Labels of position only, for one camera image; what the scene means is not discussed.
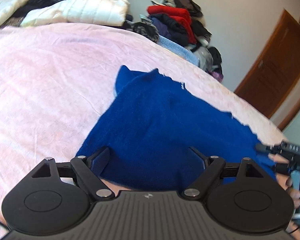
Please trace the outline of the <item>person's right hand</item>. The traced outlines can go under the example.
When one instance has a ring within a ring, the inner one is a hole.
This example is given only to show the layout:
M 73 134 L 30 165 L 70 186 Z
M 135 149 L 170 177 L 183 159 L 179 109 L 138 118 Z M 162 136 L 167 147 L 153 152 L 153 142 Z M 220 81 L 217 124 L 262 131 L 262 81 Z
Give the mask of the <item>person's right hand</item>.
M 288 160 L 281 157 L 280 155 L 268 154 L 268 158 L 276 163 L 288 163 Z M 279 185 L 290 195 L 294 202 L 295 209 L 300 206 L 300 191 L 293 189 L 293 181 L 290 177 L 282 174 L 276 174 L 276 179 Z M 290 221 L 288 226 L 288 232 L 295 230 L 298 226 Z M 300 229 L 292 233 L 295 239 L 300 239 Z

